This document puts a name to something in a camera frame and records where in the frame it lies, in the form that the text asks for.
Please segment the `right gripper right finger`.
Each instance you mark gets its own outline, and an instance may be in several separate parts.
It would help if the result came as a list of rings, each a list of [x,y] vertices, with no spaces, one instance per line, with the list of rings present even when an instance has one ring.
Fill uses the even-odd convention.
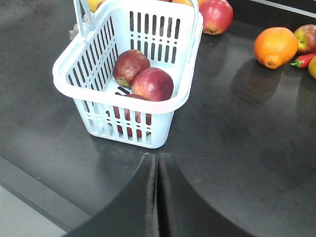
[[[158,226],[161,237],[248,237],[190,185],[168,153],[158,155]]]

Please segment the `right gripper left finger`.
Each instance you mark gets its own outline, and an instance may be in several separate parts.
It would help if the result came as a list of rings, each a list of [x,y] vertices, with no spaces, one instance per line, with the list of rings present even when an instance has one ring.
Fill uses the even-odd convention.
[[[144,154],[132,179],[102,211],[68,237],[158,237],[158,160]]]

